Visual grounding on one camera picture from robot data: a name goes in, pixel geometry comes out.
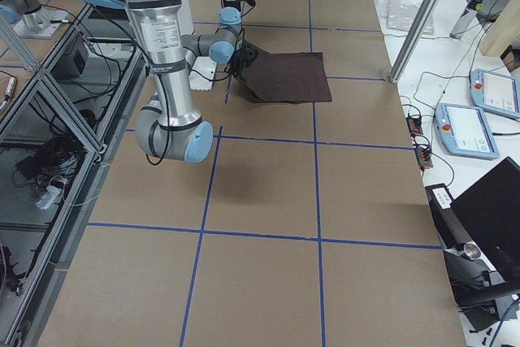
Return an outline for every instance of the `blue tape grid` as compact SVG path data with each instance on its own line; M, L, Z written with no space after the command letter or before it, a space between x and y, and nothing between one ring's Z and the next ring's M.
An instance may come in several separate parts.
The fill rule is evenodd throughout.
M314 28L312 23L312 0L308 0L308 26L307 27L298 27L308 29L309 31L309 49L310 51L314 51L313 45L313 31L319 30L319 28ZM290 28L288 26L261 26L261 27L270 27L270 28ZM339 80L369 80L369 81L384 81L384 79L380 78L367 78L367 77L351 77L351 76L330 76L328 79L339 79ZM232 79L230 78L227 81L226 88L226 96L224 98L224 103L227 105L230 98L230 92L232 88ZM340 142L324 142L319 141L318 139L318 130L317 130L317 113L316 113L316 104L313 103L312 106L312 120L313 120L313 140L305 141L305 140L288 140L288 139L277 139L277 138L257 138L257 137L241 137L241 136L229 136L223 134L223 127L219 128L219 133L214 135L216 138L216 150L213 161L213 167L211 169L210 175L210 184L208 188L206 205L204 209L204 215L202 218L201 229L190 229L190 228L173 228L173 227L149 227L142 225L127 225L127 224L117 224L117 223L90 223L90 226L98 226L98 227L106 227L106 228L134 228L134 229L153 229L153 230L164 230L164 231L174 231L174 232L188 232L192 234L199 235L199 241L197 245L197 252L195 256L195 263L193 265L193 273L192 279L188 291L188 300L184 312L184 322L181 332L180 338L180 347L184 347L184 341L186 337L186 333L188 331L189 325L189 312L191 309L191 302L193 299L193 293L195 289L195 282L197 276L197 268L200 259L200 253L202 248L203 237L205 235L217 235L217 236L239 236L239 237L250 237L250 238L261 238L261 239L272 239L272 240L286 240L286 241L307 241L314 242L317 245L317 256L318 256L318 280L319 280L319 306L320 306L320 326L321 326L321 340L322 347L327 346L327 327L326 327L326 307L325 307L325 285L324 285L324 276L323 276L323 242L326 243L336 243L342 245L371 245L371 246L381 246L381 247L398 247L398 248L409 248L409 249L441 249L440 246L435 245L417 245L417 244L406 244L406 243L392 243L392 242L378 242L378 241L355 241L355 240L345 240L345 239L336 239L336 238L325 238L322 235L322 222L321 222L321 201L320 201L320 181L319 181L319 145L338 145L338 146L347 146L347 147L361 147L361 148L378 148L378 149L387 149L387 150L413 150L411 147L400 147L400 146L392 146L392 145L364 145L364 144L355 144L355 143L340 143ZM285 142L285 143L300 143L314 146L314 182L315 182L315 199L316 199L316 237L304 237L304 236L285 236L285 235L272 235L272 234L261 234L255 232L228 232L228 231L217 231L217 230L206 230L206 219L207 213L210 204L210 195L211 190L214 183L215 178L215 169L216 163L218 159L218 152L220 148L220 143L222 140L241 140L241 141L265 141L265 142Z
M312 42L312 0L309 3L309 48L314 52ZM316 118L316 103L312 104L312 124L314 137L314 181L316 187L316 226L318 232L318 277L319 277L319 311L322 326L322 347L327 347L327 328L325 326L325 286L323 282L323 244L322 244L322 213L319 197L319 159L318 159L318 126Z
M271 235L271 234L266 234L266 233L254 233L254 232L232 232L232 231L220 231L220 230L214 230L214 229L201 230L201 229L195 229L195 228L178 228L178 227L164 227L164 226L157 226L157 225L140 225L140 224L134 224L134 223L103 223L101 221L93 221L93 222L89 222L88 225L90 227L101 227L101 228L138 229L138 230L144 230L144 231L192 233L192 234L197 234L197 235L200 235L201 233L203 233L204 235L212 235L212 236L251 237L251 238L258 238L258 239L273 239L273 240L310 241L310 242L318 242L320 240L317 237ZM349 240L349 239L336 239L336 238L330 238L330 237L322 237L321 242L348 244L348 245L368 245L368 246L372 246L372 247L375 246L375 247L433 249L433 250L442 249L442 247L440 247L440 245L393 243L393 242L386 242L386 241Z
M184 345L186 337L186 330L188 328L189 310L191 309L193 290L195 289L195 279L197 277L198 261L201 257L202 239L204 238L204 229L206 227L206 218L210 207L211 190L213 188L213 179L215 177L215 169L217 167L217 159L219 158L220 135L222 135L222 126L219 129L219 136L217 137L217 146L215 147L213 157L213 167L211 168L210 183L208 185L208 193L206 195L206 204L204 205L204 215L202 216L201 230L198 236L197 253L195 255L195 263L193 264L192 279L189 284L188 301L186 302L186 309L184 311L184 321L182 324L182 332L180 334L179 347Z
M309 30L309 45L310 51L314 50L313 48L313 30L326 30L325 28L315 28L312 24L312 10L311 10L311 0L308 0L309 4L309 26L308 27L289 27L289 26L267 26L267 25L256 25L249 24L251 27L264 27L264 28L306 28ZM211 24L204 22L195 22L199 24ZM376 30L363 30L363 29L347 29L347 28L338 28L338 31L348 31L348 32L362 32L362 33L380 33ZM0 55L0 58L6 53L4 51ZM384 81L384 79L380 78L368 78L368 77L351 77L351 76L329 76L328 79L339 79L339 80L372 80L372 81ZM225 97L225 104L228 104L228 100L230 97L231 91L231 78L227 83L227 92ZM337 243L337 244L345 244L345 245L373 245L373 246L384 246L384 247L399 247L399 248L412 248L412 249L441 249L440 246L436 245L416 245L416 244L405 244L405 243L392 243L392 242L378 242L378 241L354 241L354 240L343 240L343 239L335 239L335 238L324 238L322 237L322 226L321 226L321 202L320 202L320 183L319 183L319 149L318 145L340 145L340 146L349 146L349 147L364 147L364 148L381 148L381 149L396 149L396 150L413 150L411 147L396 147L390 145L362 145L362 144L353 144L353 143L336 143L336 142L322 142L318 141L317 134L317 115L316 115L316 105L313 103L313 140L312 141L299 141L299 140L283 140L283 139L262 139L262 138L254 138L254 137L237 137L237 136L224 136L223 135L223 127L221 126L219 129L219 134L214 137L217 139L216 148L214 153L214 161L213 166L211 168L210 174L210 182L208 184L208 191L206 195L206 204L204 208L204 214L202 217L201 228L200 229L191 229L191 228L175 228L175 227L159 227L159 226L145 226L145 225L135 225L135 224L117 224L117 223L103 223L103 222L91 222L89 226L92 227L106 227L106 228L131 228L131 229L147 229L147 230L158 230L158 231L170 231L170 232L187 232L192 234L198 234L198 243L197 243L197 252L195 256L195 261L193 264L192 278L190 281L189 291L188 291L188 300L185 307L184 312L184 321L183 327L180 337L179 346L184 346L184 341L186 337L186 332L188 329L189 323L189 312L191 309L191 302L193 298L193 292L195 289L195 282L197 278L197 269L200 260L202 243L204 235L219 235L219 236L242 236L242 237L253 237L253 238L264 238L264 239L276 239L276 240L290 240L290 241L311 241L316 242L318 247L318 277L319 277L319 297L320 297L320 317L321 317L321 333L322 333L322 347L326 347L327 345L327 334L326 334L326 318L325 318L325 287L323 282L323 242L327 243ZM314 145L314 178L315 178L315 190L316 190L316 225L317 225L317 237L303 237L303 236L285 236L285 235L269 235L269 234L260 234L260 233L252 233L252 232L226 232L226 231L215 231L215 230L206 230L206 219L208 215L208 210L210 206L210 198L211 192L213 188L214 178L215 178L215 170L219 156L219 147L222 139L230 139L230 140L251 140L251 141L270 141L270 142L287 142L287 143L304 143L304 144L312 144Z

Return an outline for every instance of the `black cable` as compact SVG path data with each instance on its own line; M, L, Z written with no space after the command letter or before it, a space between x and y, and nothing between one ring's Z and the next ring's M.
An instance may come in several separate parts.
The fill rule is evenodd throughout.
M161 75L160 73L157 74L157 78L159 80L159 84L161 85L162 87L162 92L164 93L164 96L166 97L167 96L167 91L166 91L166 86L164 85L164 81L163 81L163 75ZM168 126L170 126L170 106L169 106L169 103L168 103L168 99L165 98L164 99L164 102L166 103L166 114L167 114L167 121L168 121ZM168 151L168 148L170 147L170 132L167 130L166 132L166 143L164 144L164 150L162 151L162 155L161 157L159 158L159 160L157 162L152 162L150 160L150 157L148 154L145 154L146 155L146 160L148 161L148 163L150 163L152 166L158 166L160 163L163 162L164 160L164 157L166 156L166 153Z
M495 133L495 132L493 132L492 135L493 136L499 136L499 137L502 137L502 136L520 136L520 132L515 132L515 133Z
M16 77L16 76L14 76L12 73L2 71L1 69L0 69L0 72L3 73L4 75L8 75L8 76L10 76L10 77Z
M452 165L450 163L448 163L444 158L441 158L438 154L434 154L433 152L431 152L431 154L433 154L435 157L437 157L440 160L442 160L443 162L445 162L446 165L451 170L451 172L452 172L452 179L449 181L449 183L446 185L446 187L451 186L453 184L453 181L455 180L455 170L453 169Z
M404 104L402 104L401 106L403 106L403 107L409 107L409 109L408 109L408 115L410 115L410 109L415 109L415 110L418 112L418 116L419 116L419 118L422 117L422 116L421 116L421 111L417 108L417 106L414 106L414 105L412 105L411 103L404 103Z
M252 6L251 8L249 8L244 14L242 14L240 17L241 18L244 18L246 15L248 15L252 10L254 10L254 8L256 7L256 4L254 6Z
M225 77L221 77L220 79L210 79L209 77L205 77L204 75L202 75L199 71L197 71L196 69L192 68L192 71L191 72L195 72L197 73L198 75L200 75L202 78L208 80L208 81L223 81L223 80L226 80L229 78L229 76L231 76L231 74L227 74L227 76Z
M434 106L429 105L428 103L425 103L425 102L421 101L421 100L420 100L419 98L417 98L417 96L416 96L417 93L418 93L418 91L419 91L419 88L420 88L420 86L421 86L421 83L423 82L423 77L424 77L424 75L432 75L432 76L439 77L440 79L444 79L444 80L451 80L451 79L457 79L457 78L462 78L462 79L467 79L467 78L468 78L468 76L462 76L462 75L455 75L455 76L442 76L442 75L437 75L437 74L434 73L434 72L429 72L429 71L425 71L425 72L423 72L423 73L421 74L421 77L419 78L419 82L417 83L417 88L415 89L415 91L414 91L414 95L412 95L412 98L413 98L415 101L422 103L424 106L427 106L427 107L431 108L434 112L435 112L435 110L436 110L436 108L435 108Z

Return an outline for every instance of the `black device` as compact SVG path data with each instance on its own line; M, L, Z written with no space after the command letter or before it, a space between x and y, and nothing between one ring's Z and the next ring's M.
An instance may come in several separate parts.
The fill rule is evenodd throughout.
M520 166L505 158L451 207L504 279L520 280Z
M431 216L446 248L454 248L471 241L471 236L464 229L453 212L452 194L444 184L434 184L426 187Z
M78 77L83 73L88 59L89 52L83 37L77 33L50 73L57 79Z
M477 330L502 319L520 293L520 166L505 158L453 199L443 184L427 187L435 225L448 248L473 240L497 271L445 255L457 304ZM507 319L516 319L516 310Z

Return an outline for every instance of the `cable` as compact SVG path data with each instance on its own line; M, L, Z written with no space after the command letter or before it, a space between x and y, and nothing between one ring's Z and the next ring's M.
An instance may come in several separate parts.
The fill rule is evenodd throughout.
M498 323L498 327L496 328L495 334L493 335L493 338L491 339L491 342L489 343L489 347L493 347L493 343L495 343L495 339L498 336L498 332L500 332L502 325L504 324L504 321L507 319L507 315L509 312L514 308L515 305L517 305L520 302L520 297L511 302L511 305L509 305L509 308L505 311L504 315L502 316L502 319L500 319L500 322Z
M1 69L0 69L0 73L3 73L4 75L8 75L8 76L10 76L10 77L16 77L16 76L14 76L12 73L2 71Z
M3 265L3 275L2 275L2 281L0 281L0 297L2 297L2 291L3 286L6 282L7 278L7 261L6 261L6 255L3 252L3 244L0 241L0 252L2 252L2 265Z
M446 165L449 167L449 169L451 170L452 172L452 179L449 181L449 183L446 185L446 187L449 187L453 184L453 182L455 181L455 170L453 170L453 167L450 163L448 163L444 158L441 158L438 154L434 154L433 152L431 152L431 154L433 154L435 157L439 158L440 160L442 160L443 162L446 163Z
M414 95L412 95L412 99L410 99L410 102L412 101L417 101L417 102L420 102L422 103L424 106L427 106L429 108L431 108L434 112L436 110L436 108L434 106L431 106L423 101L421 101L420 99L417 98L417 94L418 94L418 91L419 91L419 87L421 86L421 83L423 82L423 77L424 75L432 75L432 76L436 76L436 77L439 77L440 79L445 79L445 80L451 80L451 79L457 79L457 78L462 78L462 79L467 79L468 76L462 76L462 75L456 75L456 76L442 76L442 75L437 75L436 73L433 73L433 72L429 72L429 71L425 71L421 74L421 77L419 78L419 82L417 83L417 87L415 88L415 91L414 91Z
M463 32L459 32L458 34L464 34L464 33L469 32L471 29L476 28L478 26L481 26L481 24L474 24L473 26L471 26L467 30L464 30ZM405 37L407 37L406 34L398 36L396 34L386 33L386 34L383 34L383 35L385 37L396 37L396 38L405 38ZM453 39L453 37L421 37L420 39L421 40L447 40L449 38Z
M502 136L505 136L505 137L508 137L508 136L520 136L520 132L515 132L515 133L493 133L492 134L493 136L499 136L499 137L502 137Z
M252 6L251 8L249 8L244 14L242 14L240 17L241 18L244 18L246 15L248 15L252 10L254 10L254 8L256 7L256 4L254 6Z
M72 16L72 18L74 18L74 22L73 22L73 23L70 23L70 22L69 22L69 23L71 24L71 26L77 28L77 26L76 26L76 22L77 22L77 23L80 24L80 25L84 28L84 30L85 30L85 31L86 31L86 32L87 32L87 33L88 33L88 34L93 38L93 34L89 31L89 28L87 28L87 27L85 26L85 24L83 23L83 21L81 21L80 18L78 18L77 15L72 14L69 10L66 10L66 9L64 9L64 8L61 8L61 7L51 6L51 5L49 5L49 4L45 4L45 3L42 3L42 6L49 7L49 8L54 8L55 10L61 10L61 11L67 12L68 14L70 14L70 15ZM78 29L78 32L81 34L81 36L82 36L83 38L85 38L85 37L83 36L83 33L82 33L79 29ZM108 72L109 72L109 74L110 74L110 83L109 83L109 85L112 85L112 69L111 69L111 66L110 66L110 64L108 63L107 59L109 59L110 61L116 61L116 60L114 60L114 59L110 59L110 58L106 57L105 55L103 55L103 53L102 53L102 49L101 49L101 46L99 46L99 44L98 44L97 42L96 42L96 45L97 45L97 48L99 49L99 52L100 52L101 54L97 53L97 52L93 49L93 47L92 47L91 45L89 45L89 43L88 43L87 41L85 41L85 44L87 44L87 46L92 50L92 52L93 52L95 55L98 55L99 57L101 57L102 59L105 60L105 64L106 64L106 66L108 67ZM120 68L120 66L119 66L119 63L118 63L118 69L119 69L119 77L121 77L121 68Z
M82 203L69 203L69 202L67 202L67 200L65 200L65 191L64 191L65 188L64 188L64 186L65 186L65 183L66 183L66 178L64 178L61 175L56 175L56 176L53 176L52 178L50 178L50 182L52 182L54 179L58 179L58 178L61 178L63 180L63 190L62 190L62 193L61 193L61 198L62 198L63 203L65 205L67 205L67 206L83 206L83 205L86 205L87 203L92 202L95 199L98 199L101 196L101 194L98 194L98 195L90 198L88 201L85 201L85 202L82 202Z
M166 86L164 85L163 75L158 73L157 74L157 78L159 80L159 84L162 87L162 93L164 93L164 96L166 97L167 96L167 91L166 91ZM166 98L164 99L164 102L166 103L166 114L167 114L167 118L168 118L168 126L170 126L170 105L169 105L168 100ZM169 147L170 147L170 132L167 131L166 132L166 143L164 144L164 150L162 151L162 155L159 158L159 160L157 162L152 162L150 160L150 157L149 157L148 154L146 154L146 160L152 166L155 166L155 167L158 166L160 163L163 162L164 157L166 156L166 153L167 153Z
M229 79L229 76L231 76L231 74L227 74L227 76L225 77L221 77L220 79L210 79L209 77L205 77L204 75L202 75L199 71L197 71L196 69L192 68L192 72L195 72L197 73L198 75L200 75L202 78L208 80L208 81L223 81L223 80L226 80L226 79Z

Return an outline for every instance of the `metal frame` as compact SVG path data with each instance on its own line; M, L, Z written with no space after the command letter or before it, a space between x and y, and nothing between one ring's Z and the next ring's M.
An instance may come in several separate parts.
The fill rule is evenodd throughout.
M0 17L0 38L15 52L27 69L34 72L39 69L40 64L31 51L27 49L27 46L16 35L15 30L2 17Z
M91 7L84 7L78 18L85 19L92 11ZM130 110L135 106L145 83L145 64L142 55L136 52L129 60L130 64L123 75L120 86L111 97L103 121L99 124L97 131L93 131L65 94L61 85L50 74L50 70L75 34L76 29L69 26L50 54L39 63L16 35L14 29L0 18L0 39L3 39L23 65L32 71L32 76L26 82L23 90L13 101L5 116L0 119L0 140L8 136L9 131L13 129L23 114L25 107L37 94L40 94L57 116L63 119L86 151L83 164L72 182L66 201L57 211L56 222L41 249L37 263L24 281L24 295L18 300L12 301L9 306L2 307L2 322L0 323L0 344L2 345L15 343L15 340L20 338L21 332L24 334L24 345L37 343L64 280L65 273L63 270L56 269L54 262L64 264L65 269L67 268L88 222L89 210L92 210L95 204L95 202L91 202L84 207L75 207L76 199L78 197L85 200L92 199L101 188L108 171L107 165L104 165L102 160L113 158L119 145L119 135L123 134L130 117ZM131 109L123 106L122 102L129 102ZM4 232L10 230L43 232L40 225L33 226L30 223L6 222L1 225L0 228L3 228ZM32 326L26 328L25 324L29 323Z
M396 62L390 73L390 81L397 83L405 71L406 64L408 64L415 47L417 46L419 39L423 34L424 27L426 26L427 20L430 17L433 10L436 8L439 0L422 0L422 4L419 8L417 16L406 36L405 42L401 47L401 51L397 55Z

